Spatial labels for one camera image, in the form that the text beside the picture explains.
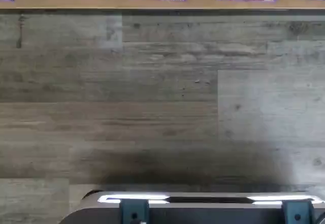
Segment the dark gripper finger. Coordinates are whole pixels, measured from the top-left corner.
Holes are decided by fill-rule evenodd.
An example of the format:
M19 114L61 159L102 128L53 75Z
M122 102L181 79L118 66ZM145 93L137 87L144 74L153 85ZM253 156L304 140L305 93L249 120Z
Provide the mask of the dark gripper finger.
M314 207L310 200L293 200L282 202L285 224L315 223Z
M144 199L122 199L119 204L122 224L149 224L149 203Z

